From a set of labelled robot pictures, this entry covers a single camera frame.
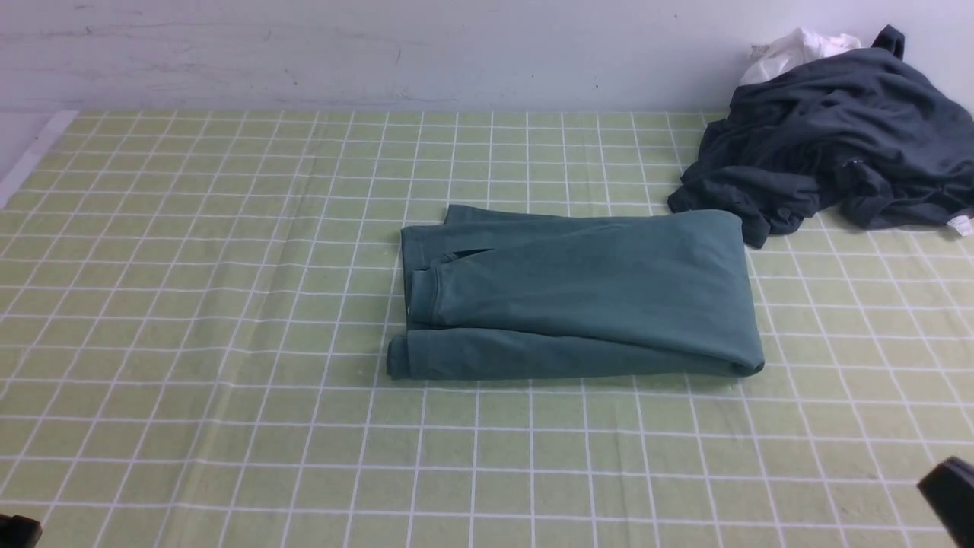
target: pile of clothes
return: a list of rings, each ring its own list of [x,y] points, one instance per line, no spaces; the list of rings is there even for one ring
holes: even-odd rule
[[[863,229],[966,222],[974,121],[903,62],[904,51],[903,35],[888,26],[872,48],[737,88],[670,210],[731,212],[756,248],[837,204]]]
[[[764,366],[740,219],[566,218],[450,206],[402,229],[392,378],[512,379]]]

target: black object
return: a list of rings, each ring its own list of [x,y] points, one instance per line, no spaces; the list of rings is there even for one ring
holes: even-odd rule
[[[917,484],[959,548],[974,547],[974,467],[952,456]]]
[[[899,59],[904,43],[887,27],[874,48],[737,88],[670,210],[734,213],[756,248],[838,203],[864,229],[974,214],[974,120]]]
[[[30,518],[0,514],[0,548],[34,548],[41,532],[41,524]]]

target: teal pants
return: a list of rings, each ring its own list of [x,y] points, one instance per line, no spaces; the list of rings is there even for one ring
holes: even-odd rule
[[[747,376],[764,366],[740,219],[565,218],[451,206],[402,229],[392,378]]]

